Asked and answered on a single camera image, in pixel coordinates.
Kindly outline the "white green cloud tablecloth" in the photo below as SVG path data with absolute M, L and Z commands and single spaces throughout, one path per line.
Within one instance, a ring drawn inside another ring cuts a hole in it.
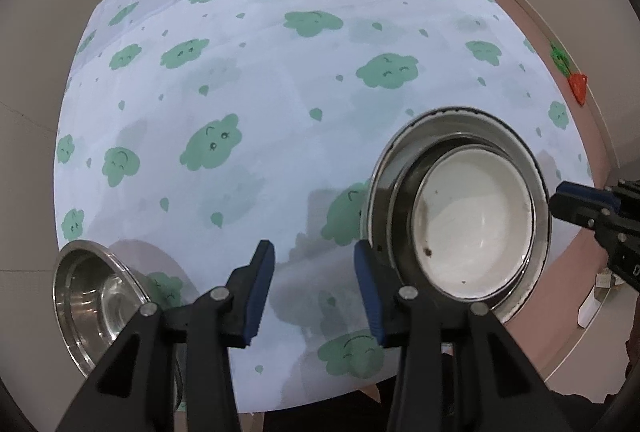
M 239 410 L 362 388 L 397 357 L 363 314 L 361 200 L 387 141 L 442 106 L 508 123 L 549 186 L 589 183 L 558 85 L 494 0 L 102 0 L 58 121 L 58 242 L 99 242 L 190 302 L 267 239 Z

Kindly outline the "medium steel bowl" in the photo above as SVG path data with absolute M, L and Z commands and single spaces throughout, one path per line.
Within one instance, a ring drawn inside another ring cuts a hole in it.
M 437 289 L 427 280 L 416 260 L 416 250 L 413 248 L 413 237 L 410 227 L 411 211 L 420 182 L 436 160 L 446 152 L 466 145 L 479 145 L 480 147 L 495 151 L 498 155 L 507 158 L 518 169 L 518 166 L 516 166 L 512 159 L 499 149 L 485 143 L 485 141 L 473 140 L 471 138 L 449 138 L 439 141 L 438 144 L 425 151 L 416 162 L 411 164 L 397 184 L 395 191 L 393 214 L 390 217 L 390 239 L 392 239 L 392 250 L 397 264 L 409 275 L 424 277 L 435 290 Z M 526 182 L 526 186 L 532 196 L 535 216 L 533 241 L 527 254 L 525 266 L 521 270 L 521 273 L 518 274 L 506 288 L 498 292 L 497 295 L 486 300 L 457 301 L 485 302 L 491 307 L 500 309 L 503 313 L 509 313 L 509 311 L 518 309 L 524 303 L 529 292 L 533 290 L 533 286 L 537 283 L 548 254 L 549 220 L 547 215 L 541 213 L 537 207 L 538 201 L 544 199 L 544 189 L 540 181 L 529 183 L 526 181 L 524 174 L 519 169 L 518 171 Z

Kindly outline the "large steel mixing bowl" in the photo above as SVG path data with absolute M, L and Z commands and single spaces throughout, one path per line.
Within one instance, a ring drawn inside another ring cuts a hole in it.
M 540 181 L 544 189 L 544 199 L 538 201 L 537 207 L 547 215 L 549 220 L 548 254 L 551 240 L 551 221 L 548 210 L 548 189 L 544 184 L 544 176 L 533 152 L 525 141 L 506 123 L 493 115 L 465 106 L 448 106 L 419 115 L 403 127 L 385 147 L 381 158 L 376 163 L 371 177 L 366 204 L 362 215 L 362 234 L 371 247 L 378 252 L 390 266 L 397 271 L 399 277 L 407 285 L 413 287 L 432 287 L 424 277 L 409 275 L 397 264 L 390 239 L 390 217 L 393 214 L 393 203 L 397 184 L 408 167 L 428 149 L 439 141 L 449 138 L 471 138 L 482 140 L 507 155 L 524 174 L 526 181 Z M 509 321 L 528 301 L 529 292 L 524 303 L 514 311 L 503 313 L 491 307 L 502 322 Z

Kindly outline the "orange green floor toy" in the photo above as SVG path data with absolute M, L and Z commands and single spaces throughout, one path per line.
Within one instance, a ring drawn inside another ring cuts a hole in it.
M 585 106 L 587 102 L 588 76 L 574 70 L 570 56 L 560 44 L 550 43 L 550 56 L 555 68 L 566 78 L 579 106 Z

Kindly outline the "white enamel plate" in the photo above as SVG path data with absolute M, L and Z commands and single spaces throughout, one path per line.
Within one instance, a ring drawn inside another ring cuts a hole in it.
M 424 275 L 461 301 L 489 299 L 521 273 L 534 222 L 532 196 L 518 169 L 479 145 L 457 147 L 436 160 L 410 216 Z

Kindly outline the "small steel bowl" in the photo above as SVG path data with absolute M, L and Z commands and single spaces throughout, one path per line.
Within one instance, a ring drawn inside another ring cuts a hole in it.
M 58 252 L 52 285 L 58 330 L 84 377 L 152 297 L 137 271 L 103 245 L 73 240 Z

